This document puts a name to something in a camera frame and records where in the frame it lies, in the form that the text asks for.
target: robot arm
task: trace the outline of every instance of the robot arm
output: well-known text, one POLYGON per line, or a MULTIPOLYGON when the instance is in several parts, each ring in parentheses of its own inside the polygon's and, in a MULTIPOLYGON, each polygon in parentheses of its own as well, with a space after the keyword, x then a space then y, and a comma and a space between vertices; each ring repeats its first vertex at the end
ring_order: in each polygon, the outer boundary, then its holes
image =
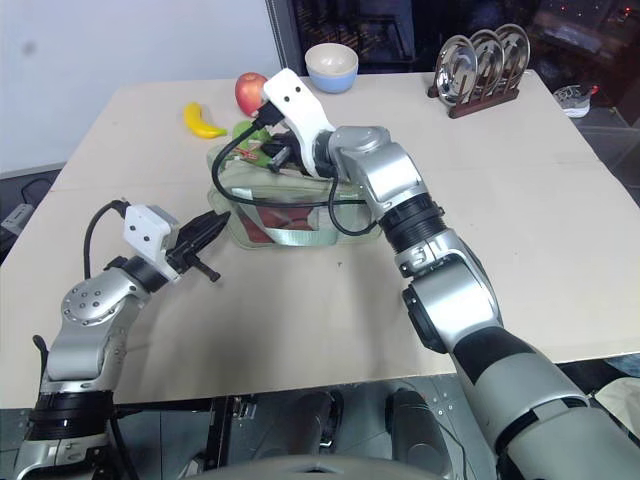
MULTIPOLYGON (((427 348, 451 355, 502 478, 637 478, 635 445, 604 412, 589 407, 560 369, 503 328, 480 261, 445 226, 443 211, 389 132, 327 129, 324 120, 300 116, 311 92, 290 71, 269 80, 265 93, 300 144, 314 145, 313 161, 323 168, 308 172, 331 172, 362 189, 400 273, 412 278, 403 299, 416 332, 427 348)), ((302 159, 305 165, 311 160, 304 151, 302 159)))
POLYGON ((16 480, 50 472, 112 478, 106 422, 114 414, 113 391, 129 328, 152 293, 177 282, 192 266, 212 281, 219 278, 196 254, 228 218, 229 213, 207 212, 178 230, 177 221, 158 207, 127 208, 124 237, 138 255, 116 258, 64 297, 62 328, 45 356, 38 401, 14 467, 16 480))

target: red apple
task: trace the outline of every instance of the red apple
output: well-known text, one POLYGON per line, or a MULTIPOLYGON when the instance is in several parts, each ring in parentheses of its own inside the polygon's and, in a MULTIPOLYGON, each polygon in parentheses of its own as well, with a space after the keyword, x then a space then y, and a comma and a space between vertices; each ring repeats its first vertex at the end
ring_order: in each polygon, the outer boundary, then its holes
POLYGON ((236 102, 245 115, 253 116, 262 105, 262 85, 267 79, 259 73, 248 72, 236 82, 236 102))

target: bowl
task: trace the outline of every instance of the bowl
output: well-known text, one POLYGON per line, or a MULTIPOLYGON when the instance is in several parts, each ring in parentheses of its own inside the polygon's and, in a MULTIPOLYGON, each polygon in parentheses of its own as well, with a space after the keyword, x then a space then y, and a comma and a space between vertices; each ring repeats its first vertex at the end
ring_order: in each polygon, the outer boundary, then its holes
POLYGON ((358 55, 346 45, 321 43, 304 56, 311 82, 323 92, 349 90, 358 74, 358 55))

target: wooden table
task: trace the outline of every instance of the wooden table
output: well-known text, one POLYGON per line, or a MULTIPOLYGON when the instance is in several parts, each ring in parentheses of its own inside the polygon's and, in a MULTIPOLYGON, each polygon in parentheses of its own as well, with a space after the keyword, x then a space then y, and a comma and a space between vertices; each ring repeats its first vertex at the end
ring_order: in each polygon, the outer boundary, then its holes
MULTIPOLYGON (((556 362, 640 350, 640 211, 527 72, 513 102, 451 120, 428 99, 431 76, 359 76, 318 92, 334 125, 383 125, 412 155, 445 220, 472 246, 505 325, 556 362)), ((208 149, 182 108, 242 120, 233 80, 119 90, 58 177, 0 272, 0 406, 36 399, 39 357, 60 301, 81 280, 82 237, 112 198, 158 204, 187 221, 207 210, 208 149)), ((94 271, 130 255, 117 216, 94 235, 94 271)), ((212 285, 190 272, 132 327, 118 402, 361 382, 450 372, 424 349, 400 298, 407 281, 375 243, 246 251, 223 234, 202 252, 212 285)))

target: white wall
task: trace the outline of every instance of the white wall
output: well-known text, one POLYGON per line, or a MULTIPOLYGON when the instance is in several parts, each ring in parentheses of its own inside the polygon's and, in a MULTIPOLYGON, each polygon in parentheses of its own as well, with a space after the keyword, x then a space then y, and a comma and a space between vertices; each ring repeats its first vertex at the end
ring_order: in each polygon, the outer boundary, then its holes
POLYGON ((279 69, 264 0, 0 0, 0 174, 66 161, 127 84, 279 69))

